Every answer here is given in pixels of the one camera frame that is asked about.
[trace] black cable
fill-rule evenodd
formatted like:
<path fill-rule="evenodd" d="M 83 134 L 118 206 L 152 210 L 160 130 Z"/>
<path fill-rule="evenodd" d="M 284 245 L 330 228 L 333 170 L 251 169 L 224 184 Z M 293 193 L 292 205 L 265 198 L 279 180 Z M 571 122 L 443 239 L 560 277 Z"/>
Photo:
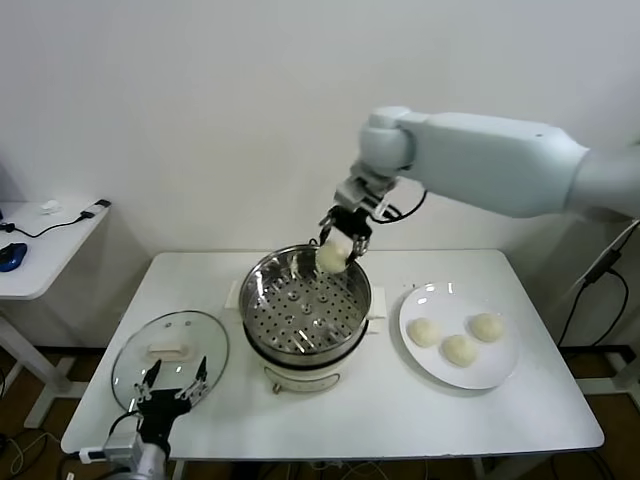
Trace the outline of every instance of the black cable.
<path fill-rule="evenodd" d="M 130 472 L 130 471 L 131 469 L 127 467 L 119 467 L 111 470 L 110 472 L 106 472 L 106 473 L 103 473 L 102 475 L 98 475 L 93 480 L 105 480 L 109 478 L 111 475 L 116 475 L 117 473 L 124 473 L 124 472 Z"/>
<path fill-rule="evenodd" d="M 616 480 L 616 476 L 613 474 L 613 471 L 611 470 L 611 467 L 609 466 L 607 461 L 604 459 L 604 457 L 602 455 L 600 455 L 600 452 L 598 452 L 597 450 L 594 450 L 593 452 L 588 452 L 588 453 L 589 453 L 589 456 L 593 456 L 593 458 L 596 461 L 600 462 L 602 467 L 604 467 L 604 469 L 606 470 L 607 474 L 609 475 L 610 480 Z"/>
<path fill-rule="evenodd" d="M 13 441 L 15 441 L 17 443 L 17 439 L 18 438 L 20 438 L 22 435 L 24 435 L 26 433 L 29 433 L 29 432 L 40 432 L 40 434 L 47 433 L 47 432 L 45 432 L 44 430 L 42 430 L 40 428 L 36 428 L 36 429 L 33 429 L 33 430 L 31 430 L 31 429 L 30 430 L 23 430 L 20 433 L 18 433 L 17 435 L 14 435 L 12 437 L 12 439 L 13 439 Z M 33 468 L 33 466 L 38 462 L 38 460 L 40 460 L 40 457 L 42 457 L 42 455 L 44 454 L 44 451 L 47 448 L 49 437 L 45 435 L 42 438 L 44 440 L 42 442 L 42 446 L 40 447 L 40 450 L 38 450 L 38 453 L 36 453 L 36 455 L 33 457 L 33 460 L 31 460 L 31 463 L 27 464 L 26 466 L 23 463 L 22 467 L 20 468 L 20 471 L 18 473 L 15 473 L 13 475 L 9 475 L 5 480 L 14 480 L 15 478 L 18 478 L 23 473 L 26 473 L 28 470 L 31 470 L 31 468 Z M 23 459 L 24 459 L 24 457 L 26 457 L 26 454 L 25 454 L 24 451 L 22 451 L 22 455 L 23 455 Z"/>
<path fill-rule="evenodd" d="M 556 456 L 555 455 L 553 455 L 551 457 L 551 473 L 553 473 L 554 480 L 560 480 L 560 477 L 558 476 L 558 471 L 556 470 Z"/>
<path fill-rule="evenodd" d="M 122 420 L 133 415 L 137 415 L 138 413 L 140 413 L 138 412 L 138 410 L 131 410 L 130 412 L 123 413 L 118 418 L 116 418 L 115 421 L 111 424 L 111 427 L 109 427 L 109 436 L 111 436 L 111 434 L 115 431 L 116 427 Z"/>
<path fill-rule="evenodd" d="M 271 467 L 269 467 L 269 468 L 267 469 L 267 471 L 266 471 L 266 472 L 264 472 L 264 474 L 260 476 L 260 480 L 265 480 L 269 475 L 271 475 L 271 473 L 272 473 L 276 468 L 278 468 L 278 466 L 279 466 L 279 465 L 280 465 L 279 463 L 274 463 L 273 465 L 271 465 Z"/>
<path fill-rule="evenodd" d="M 624 246 L 627 244 L 627 242 L 629 241 L 629 239 L 633 236 L 633 233 L 638 229 L 638 226 L 640 226 L 640 224 L 636 225 L 635 227 L 633 227 L 631 229 L 631 231 L 629 232 L 629 234 L 625 237 L 625 239 L 623 240 L 622 244 L 615 249 L 616 252 L 620 252 Z"/>
<path fill-rule="evenodd" d="M 7 229 L 7 232 L 13 232 L 13 231 L 15 231 L 15 232 L 20 232 L 20 233 L 22 233 L 23 235 L 26 235 L 26 236 L 27 236 L 27 237 L 29 237 L 29 238 L 38 238 L 38 237 L 40 237 L 40 236 L 44 235 L 45 233 L 47 233 L 47 232 L 49 232 L 49 231 L 53 230 L 54 228 L 68 227 L 68 226 L 70 226 L 70 225 L 75 225 L 76 223 L 78 223 L 79 221 L 84 220 L 84 219 L 85 219 L 85 217 L 78 217 L 78 218 L 76 218 L 73 222 L 58 223 L 57 225 L 51 225 L 50 227 L 45 228 L 44 230 L 42 230 L 42 231 L 41 231 L 41 232 L 39 232 L 39 233 L 36 233 L 35 235 L 34 235 L 34 234 L 31 234 L 31 233 L 29 233 L 29 232 L 25 232 L 24 230 L 22 230 L 21 228 L 18 228 L 18 227 L 12 228 L 12 229 L 10 229 L 10 230 L 9 230 L 9 229 Z"/>
<path fill-rule="evenodd" d="M 64 455 L 58 462 L 58 468 L 56 468 L 56 480 L 64 480 L 64 466 L 71 460 L 80 460 L 80 456 L 77 453 Z"/>
<path fill-rule="evenodd" d="M 578 307 L 578 302 L 580 301 L 580 297 L 582 296 L 582 294 L 584 293 L 584 291 L 587 289 L 589 285 L 586 283 L 582 283 L 582 285 L 580 286 L 580 291 L 578 292 L 578 294 L 576 295 L 576 298 L 573 299 L 573 305 L 571 306 L 571 312 L 569 312 L 569 316 L 567 317 L 567 321 L 564 324 L 564 330 L 562 330 L 562 335 L 560 335 L 560 340 L 558 340 L 558 347 L 560 347 L 560 345 L 562 344 L 562 341 L 564 340 L 564 337 L 566 337 L 567 332 L 569 331 L 569 325 L 571 324 L 571 321 L 573 320 L 573 315 L 574 313 L 576 313 L 576 308 Z"/>
<path fill-rule="evenodd" d="M 389 224 L 389 223 L 396 223 L 396 222 L 399 222 L 401 220 L 404 220 L 405 218 L 410 217 L 411 215 L 413 215 L 414 213 L 416 213 L 418 211 L 418 209 L 422 206 L 422 204 L 424 203 L 425 199 L 427 198 L 427 193 L 428 193 L 427 190 L 425 190 L 422 193 L 422 197 L 420 198 L 420 201 L 418 202 L 418 204 L 415 207 L 413 207 L 411 210 L 409 210 L 407 213 L 404 213 L 404 214 L 402 214 L 400 216 L 394 217 L 394 218 L 389 219 L 389 220 L 378 220 L 377 218 L 373 218 L 373 217 L 371 217 L 371 220 L 374 223 L 377 223 L 377 224 L 380 224 L 380 225 L 386 225 L 386 224 Z"/>
<path fill-rule="evenodd" d="M 0 399 L 4 398 L 4 389 L 7 383 L 7 377 L 4 375 L 4 370 L 0 368 L 0 377 L 2 377 L 2 388 L 0 388 Z"/>
<path fill-rule="evenodd" d="M 604 478 L 605 480 L 615 480 L 615 477 L 613 477 L 613 473 L 611 473 L 611 475 L 609 475 L 609 473 L 607 472 L 607 470 L 609 470 L 609 472 L 611 472 L 611 470 L 609 469 L 609 465 L 607 465 L 607 470 L 605 470 L 605 467 L 602 463 L 600 463 L 600 461 L 598 460 L 598 457 L 593 453 L 593 452 L 584 452 L 587 457 L 589 458 L 589 460 L 591 460 L 593 462 L 593 464 L 596 466 L 596 468 L 598 469 L 598 472 L 600 472 L 600 475 L 602 476 L 602 478 Z"/>
<path fill-rule="evenodd" d="M 629 302 L 629 285 L 627 285 L 627 281 L 624 279 L 624 277 L 622 275 L 620 275 L 618 272 L 616 272 L 613 268 L 610 268 L 607 271 L 607 273 L 609 275 L 613 275 L 614 277 L 617 277 L 618 280 L 620 280 L 620 282 L 622 282 L 622 286 L 624 287 L 624 300 L 622 300 L 622 306 L 620 307 L 620 310 L 618 311 L 618 314 L 616 315 L 615 320 L 611 323 L 611 325 L 609 326 L 607 331 L 604 332 L 600 336 L 600 338 L 598 338 L 598 340 L 596 340 L 591 345 L 589 345 L 590 347 L 595 347 L 602 340 L 604 340 L 607 337 L 607 335 L 609 335 L 611 333 L 611 331 L 616 327 L 616 325 L 618 324 L 618 322 L 622 318 L 622 314 L 624 313 L 625 309 L 627 308 L 627 303 Z"/>
<path fill-rule="evenodd" d="M 584 453 L 589 458 L 589 460 L 593 462 L 603 480 L 616 480 L 615 475 L 611 471 L 611 467 L 599 452 L 594 450 L 593 452 L 582 453 Z M 560 476 L 558 475 L 556 466 L 556 458 L 557 455 L 553 455 L 551 457 L 551 473 L 553 474 L 554 480 L 560 480 Z"/>

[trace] cable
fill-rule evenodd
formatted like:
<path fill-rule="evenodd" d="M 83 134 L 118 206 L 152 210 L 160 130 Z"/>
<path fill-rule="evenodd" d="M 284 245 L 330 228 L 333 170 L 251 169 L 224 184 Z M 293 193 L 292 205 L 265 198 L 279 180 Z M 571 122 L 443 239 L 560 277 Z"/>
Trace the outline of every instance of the cable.
<path fill-rule="evenodd" d="M 607 471 L 605 470 L 604 466 L 600 463 L 600 461 L 598 460 L 598 457 L 596 457 L 595 454 L 592 454 L 591 452 L 585 452 L 587 455 L 587 458 L 589 458 L 589 460 L 591 460 L 593 462 L 593 464 L 596 466 L 596 469 L 598 470 L 598 472 L 600 473 L 600 475 L 602 476 L 602 478 L 604 478 L 605 480 L 613 480 L 613 474 L 611 474 L 611 476 L 609 476 L 609 474 L 607 473 Z"/>
<path fill-rule="evenodd" d="M 620 275 L 618 272 L 616 272 L 613 268 L 609 269 L 607 273 L 609 275 L 613 275 L 614 277 L 617 277 L 618 280 L 620 280 L 620 282 L 622 282 L 622 286 L 624 287 L 624 300 L 622 300 L 622 306 L 620 307 L 620 310 L 618 311 L 618 314 L 616 315 L 615 320 L 611 323 L 611 325 L 609 326 L 607 331 L 604 332 L 600 336 L 600 338 L 598 338 L 598 340 L 596 340 L 591 345 L 589 345 L 590 347 L 595 347 L 602 340 L 604 340 L 607 337 L 607 335 L 609 335 L 611 333 L 611 331 L 616 327 L 616 325 L 618 324 L 618 322 L 622 318 L 622 314 L 624 313 L 625 309 L 627 308 L 627 303 L 629 302 L 629 285 L 627 285 L 627 281 L 624 279 L 624 277 L 622 275 Z"/>
<path fill-rule="evenodd" d="M 393 218 L 391 218 L 389 220 L 378 220 L 377 218 L 374 218 L 374 217 L 371 217 L 371 220 L 374 223 L 377 223 L 377 224 L 380 224 L 380 225 L 386 225 L 386 224 L 389 224 L 389 223 L 396 223 L 396 222 L 399 222 L 401 220 L 404 220 L 405 218 L 410 217 L 411 215 L 413 215 L 414 213 L 416 213 L 418 211 L 418 209 L 422 206 L 422 204 L 424 203 L 425 199 L 427 198 L 427 193 L 428 193 L 427 190 L 425 190 L 422 193 L 422 197 L 420 198 L 420 201 L 418 202 L 418 204 L 415 207 L 413 207 L 411 210 L 409 210 L 407 213 L 405 213 L 405 214 L 402 214 L 402 215 L 397 216 L 397 217 L 393 217 Z"/>
<path fill-rule="evenodd" d="M 35 440 L 33 440 L 29 445 L 27 445 L 25 448 L 21 448 L 20 445 L 18 445 L 18 442 L 16 441 L 18 438 L 20 438 L 22 435 L 32 432 L 32 431 L 39 431 L 42 432 Z M 25 473 L 26 471 L 28 471 L 29 469 L 31 469 L 36 462 L 40 459 L 40 457 L 42 457 L 42 454 L 44 453 L 45 449 L 47 448 L 47 440 L 51 438 L 52 440 L 54 440 L 57 443 L 60 443 L 60 440 L 58 440 L 56 437 L 54 437 L 52 434 L 50 434 L 49 432 L 45 432 L 44 430 L 23 430 L 22 432 L 18 433 L 17 435 L 15 435 L 12 438 L 9 438 L 8 441 L 9 443 L 11 443 L 11 445 L 13 445 L 15 447 L 15 449 L 18 451 L 17 455 L 13 458 L 13 461 L 11 462 L 10 465 L 10 469 L 9 472 L 11 473 L 11 475 L 7 478 L 7 480 L 11 480 L 14 478 L 19 477 L 20 475 L 22 475 L 23 473 Z M 40 442 L 40 440 L 44 439 L 44 442 L 42 442 L 42 446 L 40 447 L 40 450 L 38 450 L 38 453 L 36 453 L 35 457 L 33 458 L 33 460 L 31 461 L 31 463 L 27 464 L 27 466 L 25 467 L 25 454 L 31 450 L 38 442 Z"/>
<path fill-rule="evenodd" d="M 131 470 L 127 467 L 119 467 L 111 470 L 110 472 L 103 473 L 102 475 L 98 475 L 93 480 L 105 480 L 112 475 L 116 475 L 118 473 L 130 472 Z"/>
<path fill-rule="evenodd" d="M 609 475 L 610 480 L 616 480 L 616 476 L 613 474 L 611 467 L 609 466 L 607 461 L 604 459 L 604 457 L 600 454 L 600 452 L 598 452 L 597 450 L 594 450 L 593 452 L 587 452 L 587 453 L 589 454 L 590 457 L 593 457 L 595 460 L 600 462 L 602 467 L 604 467 L 607 474 Z"/>
<path fill-rule="evenodd" d="M 580 291 L 576 295 L 576 298 L 573 299 L 573 305 L 571 306 L 571 312 L 569 312 L 569 316 L 567 317 L 567 321 L 564 324 L 564 330 L 562 330 L 562 335 L 560 335 L 560 340 L 558 340 L 558 343 L 556 344 L 558 347 L 560 347 L 560 345 L 564 341 L 564 337 L 567 335 L 567 332 L 569 331 L 569 325 L 571 324 L 571 321 L 573 320 L 573 314 L 576 313 L 576 308 L 578 307 L 578 302 L 580 301 L 580 297 L 582 296 L 584 291 L 587 289 L 587 287 L 588 287 L 588 285 L 586 283 L 583 283 L 582 286 L 580 287 Z"/>
<path fill-rule="evenodd" d="M 340 480 L 345 480 L 352 473 L 358 475 L 359 472 L 356 472 L 356 470 L 358 470 L 359 468 L 362 468 L 362 467 L 364 467 L 366 465 L 373 465 L 375 467 L 375 469 L 378 470 L 378 472 L 380 472 L 380 475 L 382 476 L 382 478 L 384 478 L 384 480 L 389 480 L 389 477 L 387 477 L 386 473 L 384 473 L 382 468 L 380 468 L 380 466 L 377 463 L 374 463 L 374 462 L 361 463 L 360 465 L 356 465 L 355 467 L 350 467 L 349 465 L 347 465 L 347 467 L 349 467 L 349 471 L 347 473 L 345 473 Z"/>
<path fill-rule="evenodd" d="M 271 467 L 269 467 L 269 468 L 267 469 L 267 471 L 266 471 L 266 472 L 264 472 L 264 475 L 262 475 L 261 477 L 259 477 L 259 478 L 260 478 L 260 480 L 265 480 L 269 475 L 271 475 L 271 473 L 272 473 L 276 468 L 278 468 L 278 465 L 279 465 L 278 463 L 275 463 L 275 464 L 271 465 Z"/>
<path fill-rule="evenodd" d="M 64 466 L 71 460 L 79 460 L 80 456 L 77 453 L 64 455 L 58 462 L 58 468 L 56 468 L 56 480 L 64 480 Z"/>
<path fill-rule="evenodd" d="M 629 235 L 627 235 L 627 238 L 625 238 L 622 244 L 620 244 L 620 246 L 616 249 L 618 252 L 620 252 L 625 247 L 625 245 L 627 244 L 627 242 L 633 236 L 633 234 L 637 229 L 638 229 L 638 223 L 636 222 L 633 228 L 631 229 L 631 231 L 629 232 Z"/>
<path fill-rule="evenodd" d="M 21 228 L 16 227 L 15 224 L 13 224 L 13 223 L 3 223 L 2 225 L 0 225 L 0 228 L 5 230 L 7 233 L 11 233 L 11 232 L 15 231 L 15 232 L 20 232 L 20 233 L 22 233 L 23 235 L 26 235 L 29 238 L 38 238 L 38 237 L 44 235 L 45 233 L 50 232 L 54 228 L 68 227 L 70 225 L 75 225 L 76 223 L 80 222 L 81 220 L 84 220 L 85 218 L 86 217 L 80 216 L 80 217 L 76 218 L 73 222 L 58 223 L 57 225 L 51 225 L 50 227 L 47 227 L 44 230 L 42 230 L 41 232 L 36 233 L 36 234 L 31 234 L 29 232 L 25 232 Z"/>
<path fill-rule="evenodd" d="M 598 255 L 598 258 L 596 258 L 596 259 L 594 260 L 594 262 L 589 266 L 589 268 L 587 268 L 587 270 L 586 270 L 582 275 L 580 275 L 580 277 L 578 277 L 578 279 L 577 279 L 575 282 L 573 282 L 573 285 L 571 285 L 571 286 L 569 287 L 569 289 L 568 289 L 568 290 L 567 290 L 567 291 L 566 291 L 566 292 L 565 292 L 565 293 L 560 297 L 560 299 L 559 299 L 559 300 L 558 300 L 558 302 L 556 303 L 555 307 L 557 307 L 560 303 L 562 303 L 562 300 L 564 300 L 564 298 L 565 298 L 567 295 L 569 295 L 569 294 L 570 294 L 570 293 L 571 293 L 571 292 L 572 292 L 572 291 L 573 291 L 573 290 L 574 290 L 574 289 L 575 289 L 575 288 L 576 288 L 576 287 L 577 287 L 577 286 L 578 286 L 578 285 L 579 285 L 579 284 L 584 280 L 584 278 L 589 274 L 589 272 L 591 272 L 591 270 L 593 269 L 593 267 L 595 267 L 595 266 L 600 262 L 600 260 L 602 260 L 602 258 L 603 258 L 607 253 L 609 253 L 609 250 L 612 250 L 612 249 L 613 249 L 613 247 L 614 247 L 614 246 L 615 246 L 615 245 L 620 241 L 620 239 L 621 239 L 622 237 L 624 237 L 624 236 L 625 236 L 627 233 L 629 233 L 630 231 L 635 230 L 636 228 L 638 228 L 638 225 L 640 225 L 640 219 L 638 219 L 638 220 L 634 220 L 633 222 L 631 222 L 631 224 L 630 224 L 627 228 L 625 228 L 625 229 L 622 231 L 622 233 L 621 233 L 620 235 L 618 235 L 618 236 L 615 238 L 615 240 L 614 240 L 613 242 L 611 242 L 611 243 L 607 246 L 607 248 L 605 248 L 604 250 L 602 250 L 602 252 L 600 252 L 600 255 Z"/>
<path fill-rule="evenodd" d="M 131 417 L 133 415 L 137 415 L 139 413 L 140 412 L 138 410 L 131 410 L 130 412 L 123 413 L 118 418 L 116 418 L 115 421 L 111 424 L 111 427 L 109 427 L 109 436 L 111 436 L 111 434 L 115 431 L 116 427 L 122 420 L 128 417 Z"/>
<path fill-rule="evenodd" d="M 7 377 L 4 374 L 4 370 L 0 368 L 0 377 L 2 377 L 2 388 L 0 388 L 0 399 L 4 398 L 4 389 L 7 384 Z"/>
<path fill-rule="evenodd" d="M 593 452 L 582 452 L 584 453 L 589 460 L 593 462 L 598 470 L 598 473 L 602 477 L 603 480 L 616 480 L 615 475 L 611 471 L 611 467 L 607 463 L 607 461 L 600 455 L 598 451 Z M 556 465 L 557 455 L 553 455 L 551 457 L 551 473 L 553 474 L 554 480 L 560 480 L 560 476 L 558 475 L 558 469 Z"/>
<path fill-rule="evenodd" d="M 554 480 L 560 480 L 560 477 L 558 476 L 558 470 L 556 469 L 556 456 L 553 455 L 551 457 L 551 473 L 553 474 L 553 479 Z"/>

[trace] white plate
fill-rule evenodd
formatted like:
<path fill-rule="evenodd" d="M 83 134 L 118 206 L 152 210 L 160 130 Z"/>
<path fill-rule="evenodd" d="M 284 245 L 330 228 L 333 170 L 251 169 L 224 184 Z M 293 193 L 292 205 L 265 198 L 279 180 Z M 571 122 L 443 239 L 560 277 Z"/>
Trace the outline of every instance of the white plate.
<path fill-rule="evenodd" d="M 505 334 L 494 343 L 473 336 L 469 321 L 479 313 L 494 313 L 504 320 Z M 468 335 L 478 348 L 478 358 L 467 368 L 449 362 L 442 354 L 442 342 L 430 348 L 417 346 L 407 328 L 417 318 L 435 321 L 442 340 L 450 335 Z M 516 327 L 501 312 L 482 298 L 474 298 L 470 287 L 458 283 L 429 283 L 409 294 L 400 309 L 400 333 L 407 349 L 431 375 L 457 387 L 485 389 L 497 387 L 514 371 L 518 363 L 519 339 Z"/>

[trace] floor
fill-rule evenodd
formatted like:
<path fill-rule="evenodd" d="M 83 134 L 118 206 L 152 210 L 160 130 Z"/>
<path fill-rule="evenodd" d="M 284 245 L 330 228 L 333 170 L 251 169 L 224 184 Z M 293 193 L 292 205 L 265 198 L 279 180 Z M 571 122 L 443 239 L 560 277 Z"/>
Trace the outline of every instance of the floor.
<path fill-rule="evenodd" d="M 52 361 L 57 361 L 57 355 L 48 355 Z M 100 357 L 86 355 L 79 358 L 70 373 L 72 380 L 88 381 L 98 365 Z M 0 350 L 0 368 L 6 373 L 13 365 L 13 359 Z M 611 375 L 611 368 L 598 355 L 580 355 L 569 361 L 574 375 L 579 377 L 598 377 Z M 20 376 L 0 400 L 0 432 L 12 437 L 22 429 L 22 423 L 31 405 L 37 398 L 41 383 L 29 372 L 22 371 Z M 633 403 L 623 395 L 591 397 L 588 399 L 591 408 L 606 435 L 605 445 L 599 453 L 609 464 L 616 480 L 636 480 L 640 478 L 637 455 L 640 453 L 640 415 Z M 58 400 L 49 413 L 43 425 L 44 430 L 57 438 L 61 438 L 65 426 L 71 419 L 77 401 Z M 37 438 L 37 432 L 27 432 L 18 438 L 23 447 Z M 28 465 L 40 446 L 25 455 L 25 465 Z M 56 468 L 62 456 L 60 447 L 55 441 L 49 441 L 40 458 L 33 467 L 18 477 L 11 477 L 9 468 L 15 456 L 12 446 L 0 451 L 0 478 L 20 478 L 21 480 L 41 480 L 55 478 Z M 490 459 L 488 462 L 500 462 L 500 459 Z M 595 468 L 591 458 L 584 453 L 567 453 L 555 456 L 554 463 L 557 470 L 557 480 L 596 480 L 603 478 Z M 423 461 L 390 461 L 380 462 L 379 467 L 389 480 L 419 480 L 425 478 L 425 462 Z M 308 464 L 264 464 L 261 466 L 258 478 L 260 480 L 286 480 L 287 472 L 291 470 L 290 478 L 294 480 L 341 480 L 349 472 L 347 467 L 330 467 L 323 472 L 314 471 Z M 467 459 L 433 460 L 428 462 L 429 478 L 440 480 L 472 480 L 474 479 L 471 462 Z M 68 464 L 67 471 L 73 471 L 76 480 L 91 480 L 106 471 L 104 465 L 81 465 L 78 462 Z M 382 479 L 380 473 L 372 465 L 361 465 L 350 478 L 367 477 Z M 192 463 L 187 466 L 185 478 L 188 480 L 226 480 L 242 478 L 251 480 L 240 470 L 240 466 L 231 463 Z M 529 472 L 522 480 L 556 480 L 551 469 L 551 462 L 545 462 L 535 470 Z"/>

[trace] white table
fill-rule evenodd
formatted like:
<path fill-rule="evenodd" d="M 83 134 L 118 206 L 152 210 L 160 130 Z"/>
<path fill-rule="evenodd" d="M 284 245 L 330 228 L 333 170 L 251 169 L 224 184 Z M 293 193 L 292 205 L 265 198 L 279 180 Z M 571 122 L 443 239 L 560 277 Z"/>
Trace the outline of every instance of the white table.
<path fill-rule="evenodd" d="M 110 374 L 129 336 L 168 312 L 197 309 L 229 332 L 227 370 L 213 392 L 174 424 L 172 457 L 184 460 L 437 458 L 592 449 L 604 437 L 575 380 L 504 255 L 493 250 L 369 252 L 361 264 L 385 288 L 389 328 L 369 334 L 349 378 L 315 395 L 274 395 L 244 338 L 229 287 L 264 254 L 157 256 L 118 327 L 62 439 L 66 452 L 100 446 L 122 410 Z M 397 331 L 402 295 L 429 281 L 474 285 L 516 322 L 515 373 L 491 391 L 429 380 Z M 542 457 L 535 457 L 533 464 Z M 516 478 L 504 462 L 492 478 Z"/>
<path fill-rule="evenodd" d="M 2 222 L 15 223 L 20 229 L 37 234 L 51 225 L 75 220 L 90 205 L 90 202 L 66 204 L 62 211 L 51 215 L 42 215 L 38 203 L 0 202 L 0 209 L 4 215 Z M 19 242 L 28 246 L 20 267 L 0 273 L 0 300 L 33 300 L 45 293 L 105 215 L 103 210 L 94 218 L 51 230 L 39 238 L 29 238 L 20 232 L 0 232 L 0 248 Z M 56 398 L 82 397 L 87 383 L 66 378 L 73 358 L 63 358 L 57 366 L 52 365 L 4 315 L 0 315 L 0 346 L 17 360 L 6 376 L 5 390 L 23 366 L 45 384 L 25 427 L 39 427 Z"/>

